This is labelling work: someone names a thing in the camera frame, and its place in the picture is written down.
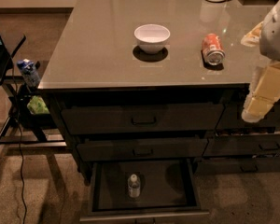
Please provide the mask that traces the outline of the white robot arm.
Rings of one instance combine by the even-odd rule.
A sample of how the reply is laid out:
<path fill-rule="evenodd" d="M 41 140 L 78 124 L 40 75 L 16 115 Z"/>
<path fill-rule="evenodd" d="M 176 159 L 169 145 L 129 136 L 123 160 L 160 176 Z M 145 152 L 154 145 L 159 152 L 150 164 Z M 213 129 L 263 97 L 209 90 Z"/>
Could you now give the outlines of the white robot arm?
<path fill-rule="evenodd" d="M 242 111 L 245 122 L 256 123 L 280 100 L 280 0 L 241 44 L 259 46 L 260 54 L 270 59 L 266 66 L 255 68 Z"/>

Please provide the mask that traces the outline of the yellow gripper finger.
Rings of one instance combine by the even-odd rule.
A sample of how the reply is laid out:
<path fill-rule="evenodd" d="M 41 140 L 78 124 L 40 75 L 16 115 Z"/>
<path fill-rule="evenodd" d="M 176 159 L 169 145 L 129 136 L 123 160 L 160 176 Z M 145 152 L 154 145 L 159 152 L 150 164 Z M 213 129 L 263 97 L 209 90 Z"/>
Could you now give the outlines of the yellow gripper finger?
<path fill-rule="evenodd" d="M 280 100 L 280 62 L 271 61 L 265 67 L 257 67 L 249 85 L 242 115 L 262 119 Z"/>

